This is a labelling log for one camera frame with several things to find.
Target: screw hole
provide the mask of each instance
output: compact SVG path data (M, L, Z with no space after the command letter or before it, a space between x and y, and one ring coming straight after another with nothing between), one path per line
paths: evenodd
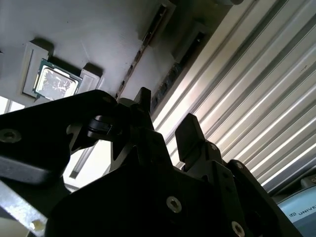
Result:
M238 233L240 233L240 232L242 231L239 226L236 226L235 228L236 228L236 230L237 230Z
M9 139L12 139L15 137L15 134L13 132L6 132L4 135L3 135L5 138L9 138Z
M174 207L174 208L178 208L178 204L175 200L171 200L170 204Z

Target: black mechanical arm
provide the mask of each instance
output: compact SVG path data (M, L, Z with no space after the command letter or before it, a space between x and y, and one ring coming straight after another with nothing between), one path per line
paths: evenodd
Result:
M122 103L96 90L0 116L0 206L35 236L301 236L191 114L175 132L185 165L174 167L150 101L145 88ZM70 155L98 140L112 142L110 173L70 194Z

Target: ribbed metal wall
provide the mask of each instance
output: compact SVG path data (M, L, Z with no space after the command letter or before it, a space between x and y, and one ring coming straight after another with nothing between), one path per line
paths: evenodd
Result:
M194 113L228 161L267 191L316 164L316 0L234 6L154 114L172 161L174 130Z

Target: metal bolt head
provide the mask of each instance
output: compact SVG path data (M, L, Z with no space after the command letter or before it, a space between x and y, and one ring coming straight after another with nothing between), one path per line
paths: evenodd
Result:
M232 228L238 237L245 237L245 231L238 222L232 221Z
M242 168L243 168L242 165L241 165L239 162L237 162L237 167L238 167L239 169L242 169Z
M0 130L0 142L16 143L22 139L21 134L14 129L5 128Z
M167 206L174 213L179 213L182 210L181 202L174 196L169 196L167 198Z

